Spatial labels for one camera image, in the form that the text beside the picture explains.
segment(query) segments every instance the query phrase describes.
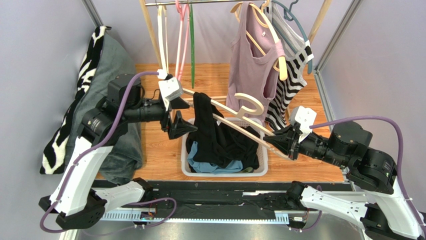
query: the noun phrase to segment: pink hanger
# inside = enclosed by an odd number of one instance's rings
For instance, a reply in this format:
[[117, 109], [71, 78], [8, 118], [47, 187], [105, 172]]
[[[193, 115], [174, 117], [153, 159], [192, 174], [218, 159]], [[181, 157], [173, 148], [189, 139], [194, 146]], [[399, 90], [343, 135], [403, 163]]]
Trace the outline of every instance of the pink hanger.
[[[179, 38], [177, 41], [177, 58], [176, 58], [176, 70], [174, 72], [175, 77], [180, 81], [181, 77], [182, 77], [182, 73], [184, 71], [184, 63], [185, 63], [185, 55], [187, 53], [187, 44], [188, 44], [188, 35], [189, 35], [189, 28], [190, 28], [190, 6], [188, 4], [185, 4], [185, 6], [183, 7], [183, 11], [182, 11], [182, 7], [179, 4], [179, 0], [175, 0], [176, 3], [176, 10], [180, 15], [180, 27], [179, 27]], [[185, 44], [183, 47], [183, 54], [182, 54], [182, 63], [179, 66], [179, 57], [181, 55], [181, 42], [182, 42], [182, 32], [183, 32], [183, 28], [184, 28], [184, 17], [185, 17], [185, 13], [187, 12], [187, 24], [186, 24], [186, 35], [185, 35]]]

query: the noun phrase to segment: mauve sleeveless shirt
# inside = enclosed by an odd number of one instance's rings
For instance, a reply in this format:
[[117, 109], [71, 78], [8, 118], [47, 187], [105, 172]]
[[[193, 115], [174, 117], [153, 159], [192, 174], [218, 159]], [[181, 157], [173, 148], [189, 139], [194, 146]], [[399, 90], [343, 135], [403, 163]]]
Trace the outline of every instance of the mauve sleeveless shirt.
[[[242, 106], [255, 109], [253, 104], [246, 100], [237, 100], [235, 93], [244, 93], [255, 97], [263, 106], [262, 115], [250, 115], [247, 117], [257, 118], [262, 122], [265, 120], [268, 105], [275, 98], [279, 72], [273, 66], [280, 56], [284, 56], [281, 41], [274, 42], [271, 29], [263, 27], [257, 20], [255, 14], [261, 21], [263, 17], [254, 10], [249, 2], [241, 5], [239, 29], [236, 38], [232, 41], [232, 56], [230, 60], [228, 95], [226, 105], [238, 111]], [[246, 35], [246, 31], [256, 40], [263, 55]]]

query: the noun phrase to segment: wooden table surface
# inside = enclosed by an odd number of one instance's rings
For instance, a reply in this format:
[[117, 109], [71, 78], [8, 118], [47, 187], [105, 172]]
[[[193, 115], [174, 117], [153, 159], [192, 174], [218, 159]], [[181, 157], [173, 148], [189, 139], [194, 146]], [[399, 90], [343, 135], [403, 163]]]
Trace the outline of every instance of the wooden table surface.
[[[157, 64], [137, 64], [137, 72], [156, 71]], [[174, 75], [175, 66], [171, 65], [170, 73]], [[223, 96], [228, 92], [229, 64], [202, 63], [195, 66], [196, 92], [202, 92], [210, 97]], [[326, 122], [323, 105], [318, 93], [313, 74], [304, 73], [307, 86], [291, 101], [289, 108], [297, 106], [311, 108], [317, 112], [315, 123]], [[181, 79], [182, 86], [191, 88], [191, 65], [186, 64]], [[146, 98], [151, 98], [158, 88], [158, 78], [147, 76], [142, 78]], [[194, 109], [181, 110], [183, 118], [194, 118]], [[329, 136], [327, 127], [314, 130], [317, 134]], [[268, 152], [268, 172], [258, 177], [189, 177], [181, 170], [182, 138], [169, 140], [166, 132], [160, 128], [159, 122], [141, 123], [141, 145], [144, 154], [143, 167], [134, 174], [135, 178], [145, 180], [170, 181], [241, 181], [241, 182], [342, 182], [343, 175], [336, 166], [300, 155], [296, 161], [282, 159]]]

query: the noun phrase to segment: pile of clothes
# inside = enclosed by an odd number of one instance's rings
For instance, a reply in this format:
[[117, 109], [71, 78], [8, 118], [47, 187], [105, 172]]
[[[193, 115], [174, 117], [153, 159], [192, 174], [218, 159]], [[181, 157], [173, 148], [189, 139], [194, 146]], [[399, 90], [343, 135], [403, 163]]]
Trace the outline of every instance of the pile of clothes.
[[[211, 98], [196, 92], [193, 96], [195, 121], [198, 130], [186, 139], [187, 161], [193, 173], [252, 173], [259, 168], [259, 144], [239, 131], [222, 124], [213, 114], [223, 115], [211, 105]], [[252, 127], [246, 131], [259, 137]]]

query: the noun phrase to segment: gray floor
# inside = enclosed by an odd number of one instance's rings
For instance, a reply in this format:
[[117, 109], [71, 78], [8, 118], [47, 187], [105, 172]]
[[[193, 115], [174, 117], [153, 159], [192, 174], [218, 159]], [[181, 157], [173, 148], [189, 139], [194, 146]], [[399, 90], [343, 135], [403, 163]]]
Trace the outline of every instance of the gray floor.
[[[308, 225], [318, 215], [309, 215]], [[87, 230], [91, 234], [104, 234], [129, 227], [130, 222], [100, 221]], [[329, 214], [323, 214], [319, 224], [302, 233], [289, 231], [286, 225], [274, 224], [222, 224], [222, 223], [164, 223], [147, 229], [129, 229], [115, 235], [90, 237], [83, 233], [80, 240], [361, 240], [358, 228]]]

